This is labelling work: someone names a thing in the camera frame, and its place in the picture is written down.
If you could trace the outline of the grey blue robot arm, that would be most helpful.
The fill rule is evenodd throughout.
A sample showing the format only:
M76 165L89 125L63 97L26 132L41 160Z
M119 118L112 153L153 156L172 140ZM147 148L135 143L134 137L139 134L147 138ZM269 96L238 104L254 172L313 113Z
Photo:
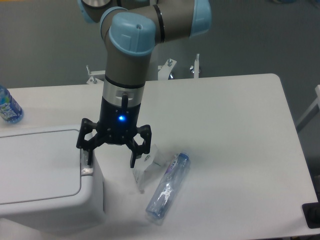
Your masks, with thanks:
M87 152L103 145L126 145L130 165L150 152L152 131L137 126L152 52L156 45L206 33L212 24L207 0L80 0L89 23L100 25L107 51L98 122L81 121L76 147Z

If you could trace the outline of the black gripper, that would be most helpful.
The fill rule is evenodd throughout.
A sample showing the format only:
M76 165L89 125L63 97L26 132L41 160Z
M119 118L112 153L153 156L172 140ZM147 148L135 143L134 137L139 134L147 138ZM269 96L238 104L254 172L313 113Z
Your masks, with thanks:
M88 166L92 165L94 149L105 142L107 144L126 145L131 150L131 168L134 168L136 159L141 158L142 154L150 153L151 126L146 124L137 127L140 108L140 105L136 105L122 109L120 106L113 105L103 98L99 121L95 123L88 118L81 120L76 147L88 152ZM96 130L96 134L86 140L86 135L92 133L93 130ZM143 139L141 145L134 139L137 134Z

